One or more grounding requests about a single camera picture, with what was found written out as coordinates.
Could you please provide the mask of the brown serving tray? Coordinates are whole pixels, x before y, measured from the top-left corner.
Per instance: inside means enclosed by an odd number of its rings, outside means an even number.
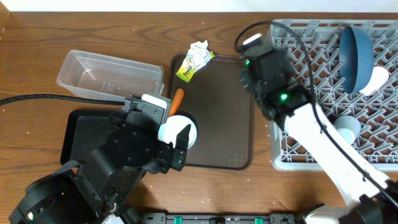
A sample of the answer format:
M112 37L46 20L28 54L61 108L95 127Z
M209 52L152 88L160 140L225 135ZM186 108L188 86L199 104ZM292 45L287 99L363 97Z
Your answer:
M197 127L186 166L246 169L254 153L254 100L240 82L244 60L217 55L185 82L176 76L184 58L177 54L170 63L167 95L171 98L184 89L177 114L191 118Z

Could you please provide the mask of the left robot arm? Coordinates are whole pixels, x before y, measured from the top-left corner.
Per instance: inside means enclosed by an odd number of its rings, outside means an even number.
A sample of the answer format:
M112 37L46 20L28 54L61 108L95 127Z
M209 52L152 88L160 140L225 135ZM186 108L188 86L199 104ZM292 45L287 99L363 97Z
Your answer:
M86 162L69 161L30 184L10 214L11 223L142 223L124 203L150 172L166 174L184 167L190 125L175 144L131 126L111 134Z

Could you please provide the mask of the dark blue bowl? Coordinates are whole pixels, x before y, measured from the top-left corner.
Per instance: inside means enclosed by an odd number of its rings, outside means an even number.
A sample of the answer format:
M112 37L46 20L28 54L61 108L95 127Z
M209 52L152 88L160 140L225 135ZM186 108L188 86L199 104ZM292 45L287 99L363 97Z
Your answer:
M347 94L357 93L369 83L373 72L373 42L362 28L346 26L339 46L340 75Z

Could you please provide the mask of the orange carrot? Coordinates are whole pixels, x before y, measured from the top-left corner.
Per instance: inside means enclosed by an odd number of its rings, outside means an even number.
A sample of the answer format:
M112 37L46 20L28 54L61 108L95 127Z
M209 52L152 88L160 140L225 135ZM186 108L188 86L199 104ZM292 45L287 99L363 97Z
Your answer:
M170 105L169 117L174 116L180 107L185 91L182 88L177 89L172 99L172 104Z

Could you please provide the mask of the clear plastic bin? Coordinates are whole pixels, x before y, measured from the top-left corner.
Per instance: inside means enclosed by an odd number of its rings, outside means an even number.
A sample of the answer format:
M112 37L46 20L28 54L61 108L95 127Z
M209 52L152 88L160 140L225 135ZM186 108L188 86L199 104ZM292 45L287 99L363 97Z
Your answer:
M123 101L145 93L161 95L162 67L81 50L67 54L57 85L80 98Z

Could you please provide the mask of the yellow green snack packet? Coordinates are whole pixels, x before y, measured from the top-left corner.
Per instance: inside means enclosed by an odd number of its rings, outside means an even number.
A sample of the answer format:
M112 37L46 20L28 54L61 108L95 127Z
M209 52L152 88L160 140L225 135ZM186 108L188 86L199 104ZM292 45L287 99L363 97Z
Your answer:
M215 55L213 52L205 54L189 53L175 74L181 80L188 83L192 79L193 75L214 57Z

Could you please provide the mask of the grey plastic dishwasher rack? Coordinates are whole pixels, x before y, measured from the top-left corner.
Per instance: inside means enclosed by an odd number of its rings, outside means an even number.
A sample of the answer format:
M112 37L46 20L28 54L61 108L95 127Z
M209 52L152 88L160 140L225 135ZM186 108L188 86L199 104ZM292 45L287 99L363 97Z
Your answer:
M384 172L397 172L397 20L276 19L300 36L312 61L315 96L327 118L334 122L350 115L361 125L352 144L361 157ZM365 30L373 42L374 66L384 67L389 79L371 96L347 94L338 60L340 35L346 26ZM272 26L266 40L285 49L294 66L289 83L310 87L302 47L280 27ZM274 123L269 122L271 163L281 171L319 171L310 153Z

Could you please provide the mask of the black tray bin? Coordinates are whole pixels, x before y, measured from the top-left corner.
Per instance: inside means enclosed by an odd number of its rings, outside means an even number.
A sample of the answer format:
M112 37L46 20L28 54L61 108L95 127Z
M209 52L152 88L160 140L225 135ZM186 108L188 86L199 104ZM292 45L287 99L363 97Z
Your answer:
M119 129L110 122L109 110L75 110L69 114L60 163L70 160L84 163L90 153L103 145Z

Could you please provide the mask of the light blue rice bowl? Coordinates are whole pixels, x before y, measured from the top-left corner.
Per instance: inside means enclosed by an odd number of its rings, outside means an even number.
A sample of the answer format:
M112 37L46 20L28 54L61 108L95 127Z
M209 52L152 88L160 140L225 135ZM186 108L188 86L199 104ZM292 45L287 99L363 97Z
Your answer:
M169 117L164 124L160 126L158 139L165 143L176 145L177 134L190 124L190 132L188 135L188 149L190 149L197 139L197 127L195 123L188 117L182 115L174 115Z

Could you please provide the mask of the light blue cup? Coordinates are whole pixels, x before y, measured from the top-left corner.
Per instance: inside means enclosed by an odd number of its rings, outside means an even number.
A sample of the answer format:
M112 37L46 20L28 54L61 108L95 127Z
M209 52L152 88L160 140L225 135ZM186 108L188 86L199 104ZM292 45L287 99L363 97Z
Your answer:
M361 130L360 122L353 116L340 116L333 125L349 144L354 143Z

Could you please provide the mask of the pink cup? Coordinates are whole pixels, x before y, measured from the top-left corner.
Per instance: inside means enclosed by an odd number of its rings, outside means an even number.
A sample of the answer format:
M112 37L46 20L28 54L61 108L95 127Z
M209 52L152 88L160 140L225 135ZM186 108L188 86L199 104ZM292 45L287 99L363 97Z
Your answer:
M359 92L365 96L374 95L389 79L389 72L382 66L375 66L369 83Z

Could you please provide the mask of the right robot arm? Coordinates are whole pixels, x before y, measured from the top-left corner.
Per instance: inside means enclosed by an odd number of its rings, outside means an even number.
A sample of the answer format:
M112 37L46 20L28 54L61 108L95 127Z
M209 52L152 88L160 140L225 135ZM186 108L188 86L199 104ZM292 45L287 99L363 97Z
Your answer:
M320 205L299 223L397 223L397 183L355 151L305 88L278 82L267 88L249 78L241 83L264 116L313 156L345 201L344 208Z

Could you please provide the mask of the crumpled foil wrapper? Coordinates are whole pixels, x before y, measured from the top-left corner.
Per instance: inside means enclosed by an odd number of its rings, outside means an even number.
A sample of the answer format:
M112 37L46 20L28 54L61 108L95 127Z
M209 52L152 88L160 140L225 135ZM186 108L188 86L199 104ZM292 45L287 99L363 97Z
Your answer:
M204 67L214 56L214 53L208 50L207 40L192 43L187 55L196 70Z

